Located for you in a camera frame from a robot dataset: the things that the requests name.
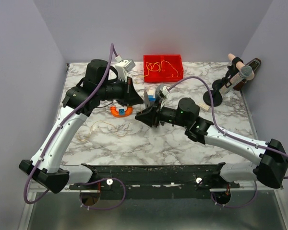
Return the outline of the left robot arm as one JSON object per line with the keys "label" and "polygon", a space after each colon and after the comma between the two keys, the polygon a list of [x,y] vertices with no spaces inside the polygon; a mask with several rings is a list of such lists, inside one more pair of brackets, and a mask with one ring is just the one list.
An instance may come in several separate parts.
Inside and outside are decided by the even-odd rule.
{"label": "left robot arm", "polygon": [[89,166],[64,169],[61,161],[74,135],[100,102],[116,100],[121,106],[144,102],[127,75],[135,63],[119,57],[116,60],[114,66],[100,59],[88,63],[85,76],[66,92],[57,121],[43,145],[31,159],[19,164],[30,179],[55,194],[68,184],[87,183],[92,177]]}

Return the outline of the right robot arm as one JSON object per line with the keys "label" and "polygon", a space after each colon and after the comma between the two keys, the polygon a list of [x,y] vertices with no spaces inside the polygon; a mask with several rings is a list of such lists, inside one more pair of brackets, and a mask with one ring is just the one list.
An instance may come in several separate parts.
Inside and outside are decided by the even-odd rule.
{"label": "right robot arm", "polygon": [[281,187],[288,169],[288,158],[280,141],[269,142],[250,139],[223,128],[199,116],[200,107],[191,98],[179,100],[176,109],[152,104],[153,126],[161,122],[185,128],[185,135],[194,142],[212,145],[233,152],[255,165],[251,173],[256,179],[270,188]]}

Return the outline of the dark grey perforated spool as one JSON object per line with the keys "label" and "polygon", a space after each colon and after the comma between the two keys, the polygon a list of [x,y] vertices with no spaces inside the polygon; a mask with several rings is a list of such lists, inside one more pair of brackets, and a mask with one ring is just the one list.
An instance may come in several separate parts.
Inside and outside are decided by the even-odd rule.
{"label": "dark grey perforated spool", "polygon": [[147,91],[144,91],[144,105],[145,105],[145,108],[148,108],[151,106]]}

